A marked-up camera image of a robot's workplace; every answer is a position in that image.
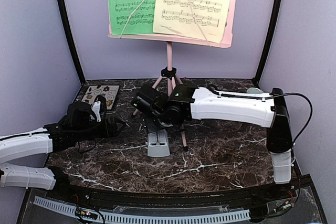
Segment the white metronome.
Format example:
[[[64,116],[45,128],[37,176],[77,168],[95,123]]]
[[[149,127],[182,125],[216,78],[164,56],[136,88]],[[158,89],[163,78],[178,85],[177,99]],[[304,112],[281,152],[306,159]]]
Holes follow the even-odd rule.
[[[169,141],[165,129],[148,133],[148,156],[157,158],[170,156]]]

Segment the yellow paper sheet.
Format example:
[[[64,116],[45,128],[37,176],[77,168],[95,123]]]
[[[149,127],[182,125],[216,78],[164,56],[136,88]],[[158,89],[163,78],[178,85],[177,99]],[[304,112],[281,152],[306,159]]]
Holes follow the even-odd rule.
[[[153,32],[222,41],[230,0],[155,0]]]

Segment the green paper sheet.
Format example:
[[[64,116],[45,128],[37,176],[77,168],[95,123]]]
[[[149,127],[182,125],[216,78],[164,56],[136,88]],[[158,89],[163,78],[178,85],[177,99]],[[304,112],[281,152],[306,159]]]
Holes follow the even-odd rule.
[[[153,32],[156,0],[108,0],[110,35],[168,36]]]

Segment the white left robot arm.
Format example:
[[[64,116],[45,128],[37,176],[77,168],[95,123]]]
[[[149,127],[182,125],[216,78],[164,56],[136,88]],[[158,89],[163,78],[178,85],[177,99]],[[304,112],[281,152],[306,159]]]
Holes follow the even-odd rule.
[[[107,115],[107,105],[74,102],[57,123],[36,130],[1,137],[1,187],[53,190],[63,201],[74,197],[68,176],[58,167],[33,168],[14,165],[12,160],[37,154],[67,150],[77,143],[118,136],[125,128],[122,120]]]

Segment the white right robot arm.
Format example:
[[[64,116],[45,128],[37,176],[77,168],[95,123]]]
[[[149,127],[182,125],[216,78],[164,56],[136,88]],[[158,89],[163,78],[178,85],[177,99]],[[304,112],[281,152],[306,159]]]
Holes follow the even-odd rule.
[[[288,191],[291,181],[293,140],[283,91],[240,93],[178,84],[170,95],[145,84],[137,91],[131,105],[145,115],[155,129],[181,126],[191,120],[244,122],[267,130],[266,148],[271,154],[274,184],[268,188],[273,200]]]

